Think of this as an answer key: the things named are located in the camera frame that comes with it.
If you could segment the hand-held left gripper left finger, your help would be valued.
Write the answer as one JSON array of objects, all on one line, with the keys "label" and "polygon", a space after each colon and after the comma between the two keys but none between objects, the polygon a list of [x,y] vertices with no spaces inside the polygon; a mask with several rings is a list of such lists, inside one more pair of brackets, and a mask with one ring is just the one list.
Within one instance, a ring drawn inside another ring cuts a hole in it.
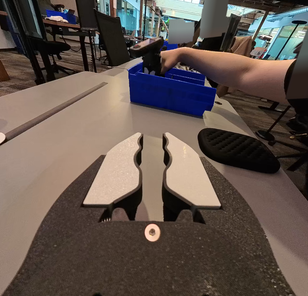
[{"label": "hand-held left gripper left finger", "polygon": [[105,155],[83,200],[84,207],[102,207],[112,215],[122,208],[134,221],[142,201],[141,152],[143,134],[137,132],[115,145]]}]

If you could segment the blue plastic parts bin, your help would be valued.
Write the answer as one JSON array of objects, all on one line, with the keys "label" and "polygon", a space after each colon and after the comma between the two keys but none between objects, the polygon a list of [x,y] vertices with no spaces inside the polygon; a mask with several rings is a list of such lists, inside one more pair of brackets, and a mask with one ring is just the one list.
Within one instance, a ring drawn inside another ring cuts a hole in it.
[{"label": "blue plastic parts bin", "polygon": [[128,69],[130,101],[194,116],[211,111],[216,89],[205,86],[205,76],[172,68],[164,77],[142,72],[143,63]]}]

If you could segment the person's right forearm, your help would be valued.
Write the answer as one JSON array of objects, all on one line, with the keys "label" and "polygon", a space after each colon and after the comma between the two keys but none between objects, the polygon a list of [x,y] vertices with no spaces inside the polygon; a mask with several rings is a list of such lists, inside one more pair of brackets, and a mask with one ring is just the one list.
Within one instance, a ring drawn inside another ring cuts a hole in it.
[{"label": "person's right forearm", "polygon": [[182,48],[178,61],[202,72],[219,85],[287,103],[285,77],[296,60],[258,60],[226,52]]}]

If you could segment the wooden office desk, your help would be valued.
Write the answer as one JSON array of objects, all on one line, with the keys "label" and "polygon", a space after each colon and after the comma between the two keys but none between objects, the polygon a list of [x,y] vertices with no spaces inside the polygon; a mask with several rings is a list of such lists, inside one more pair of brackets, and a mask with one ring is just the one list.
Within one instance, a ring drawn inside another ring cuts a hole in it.
[{"label": "wooden office desk", "polygon": [[85,71],[89,71],[87,51],[86,51],[86,46],[85,46],[85,38],[88,37],[89,42],[90,42],[93,69],[94,69],[94,72],[97,73],[96,62],[95,62],[95,57],[94,57],[95,44],[94,44],[92,31],[82,30],[79,24],[69,24],[66,22],[52,21],[48,19],[43,19],[43,23],[46,28],[47,27],[51,28],[51,31],[47,30],[47,32],[52,35],[54,41],[56,41],[56,35],[79,37],[80,48],[81,48],[83,65],[84,65]]}]

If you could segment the person's right hand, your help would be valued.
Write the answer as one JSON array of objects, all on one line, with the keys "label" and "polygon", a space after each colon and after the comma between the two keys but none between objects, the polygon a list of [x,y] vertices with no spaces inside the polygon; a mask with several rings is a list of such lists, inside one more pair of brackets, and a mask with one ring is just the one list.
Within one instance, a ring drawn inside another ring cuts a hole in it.
[{"label": "person's right hand", "polygon": [[182,47],[173,50],[161,51],[161,75],[175,67],[178,63],[186,63],[188,48]]}]

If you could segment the black floor lamp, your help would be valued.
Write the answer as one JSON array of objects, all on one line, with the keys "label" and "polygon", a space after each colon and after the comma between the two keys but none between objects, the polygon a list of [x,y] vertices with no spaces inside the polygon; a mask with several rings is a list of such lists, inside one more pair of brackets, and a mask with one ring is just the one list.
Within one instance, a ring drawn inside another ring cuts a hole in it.
[{"label": "black floor lamp", "polygon": [[144,1],[144,24],[143,24],[143,38],[142,40],[145,40],[145,23],[146,23],[146,10],[147,10],[147,2],[148,0],[143,0]]},{"label": "black floor lamp", "polygon": [[295,24],[294,29],[292,30],[290,36],[288,37],[288,39],[286,40],[286,42],[283,44],[283,47],[281,48],[281,50],[279,51],[279,53],[277,54],[275,60],[277,60],[280,56],[280,54],[282,53],[283,49],[285,48],[285,46],[287,45],[288,41],[291,39],[293,33],[296,31],[296,29],[298,28],[299,25],[305,25],[307,23],[307,21],[304,20],[294,20],[292,21],[292,24]]}]

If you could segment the black textured wrist rest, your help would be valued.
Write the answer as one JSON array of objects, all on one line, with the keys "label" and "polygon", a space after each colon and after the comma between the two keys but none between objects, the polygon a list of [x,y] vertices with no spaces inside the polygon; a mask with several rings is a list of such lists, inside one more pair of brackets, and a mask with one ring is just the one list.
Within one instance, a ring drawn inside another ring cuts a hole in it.
[{"label": "black textured wrist rest", "polygon": [[281,167],[268,147],[251,136],[205,128],[197,138],[203,154],[215,162],[266,174],[274,174]]}]

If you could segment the black computer monitor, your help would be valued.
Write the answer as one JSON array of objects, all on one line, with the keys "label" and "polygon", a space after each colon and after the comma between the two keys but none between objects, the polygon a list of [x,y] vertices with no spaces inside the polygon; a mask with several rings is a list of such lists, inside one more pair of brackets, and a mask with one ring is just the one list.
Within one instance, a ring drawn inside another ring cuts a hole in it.
[{"label": "black computer monitor", "polygon": [[97,0],[75,0],[81,30],[98,31],[94,10]]}]

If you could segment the small blue storage bin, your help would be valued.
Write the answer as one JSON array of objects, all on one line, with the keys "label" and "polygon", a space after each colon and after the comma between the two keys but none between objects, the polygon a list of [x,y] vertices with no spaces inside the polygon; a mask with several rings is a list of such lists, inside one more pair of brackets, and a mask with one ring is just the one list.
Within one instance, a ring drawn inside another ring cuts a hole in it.
[{"label": "small blue storage bin", "polygon": [[74,15],[74,10],[64,9],[62,12],[58,12],[55,10],[48,10],[46,9],[47,17],[61,17],[62,20],[67,21],[70,24],[76,24],[76,16]]}]

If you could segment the dark tilted monitor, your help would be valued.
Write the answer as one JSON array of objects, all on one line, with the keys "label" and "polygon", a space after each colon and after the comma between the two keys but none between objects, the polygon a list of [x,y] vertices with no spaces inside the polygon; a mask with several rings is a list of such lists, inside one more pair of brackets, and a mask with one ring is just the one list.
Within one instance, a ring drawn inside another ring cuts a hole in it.
[{"label": "dark tilted monitor", "polygon": [[237,32],[237,27],[241,21],[241,17],[235,14],[230,15],[228,29],[225,32],[225,36],[223,38],[220,51],[226,52],[229,50],[231,43],[234,39],[234,36]]}]

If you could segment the round black stand base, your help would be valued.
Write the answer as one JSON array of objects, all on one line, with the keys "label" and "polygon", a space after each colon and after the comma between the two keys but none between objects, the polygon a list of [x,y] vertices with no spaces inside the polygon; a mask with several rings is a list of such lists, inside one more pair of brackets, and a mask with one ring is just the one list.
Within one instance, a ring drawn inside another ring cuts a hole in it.
[{"label": "round black stand base", "polygon": [[255,135],[263,140],[266,141],[274,141],[275,137],[269,132],[269,131],[265,131],[265,130],[257,130],[255,132]]}]

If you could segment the beige jacket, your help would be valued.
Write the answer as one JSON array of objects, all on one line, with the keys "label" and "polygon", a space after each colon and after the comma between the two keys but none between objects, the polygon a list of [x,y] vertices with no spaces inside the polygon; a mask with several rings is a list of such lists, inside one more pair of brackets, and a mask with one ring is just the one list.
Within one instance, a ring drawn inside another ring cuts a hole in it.
[{"label": "beige jacket", "polygon": [[252,36],[235,36],[227,52],[250,57],[252,51]]}]

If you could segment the low black office chair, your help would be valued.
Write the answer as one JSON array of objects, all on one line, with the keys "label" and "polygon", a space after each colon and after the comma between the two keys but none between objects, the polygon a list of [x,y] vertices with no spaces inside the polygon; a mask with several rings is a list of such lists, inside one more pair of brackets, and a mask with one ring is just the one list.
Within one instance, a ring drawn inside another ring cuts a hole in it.
[{"label": "low black office chair", "polygon": [[69,51],[71,46],[58,41],[32,40],[33,50],[41,55],[44,67],[41,70],[46,71],[47,82],[55,80],[55,73],[59,71],[66,75],[79,73],[79,71],[58,65],[55,61],[55,56],[61,60],[61,52]]}]

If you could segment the dark framed glass panel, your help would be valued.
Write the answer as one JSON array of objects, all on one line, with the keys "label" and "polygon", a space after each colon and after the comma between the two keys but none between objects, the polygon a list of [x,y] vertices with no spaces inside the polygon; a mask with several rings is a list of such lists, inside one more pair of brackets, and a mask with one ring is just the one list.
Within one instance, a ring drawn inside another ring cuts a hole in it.
[{"label": "dark framed glass panel", "polygon": [[38,0],[14,0],[26,36],[47,40]]}]

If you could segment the person's black shirt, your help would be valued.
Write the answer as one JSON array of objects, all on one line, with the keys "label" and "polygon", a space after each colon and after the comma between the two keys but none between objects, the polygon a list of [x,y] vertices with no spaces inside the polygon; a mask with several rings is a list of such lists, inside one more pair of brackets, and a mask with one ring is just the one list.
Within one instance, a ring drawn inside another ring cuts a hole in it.
[{"label": "person's black shirt", "polygon": [[[287,93],[290,81],[291,81],[291,76],[293,74],[293,70],[296,64],[296,60],[290,65],[288,68],[285,78],[284,78],[284,90],[285,94]],[[308,99],[303,98],[303,99],[287,99],[288,103],[294,108],[296,112],[295,119],[299,122],[302,123],[304,126],[307,127],[308,124]]]}]

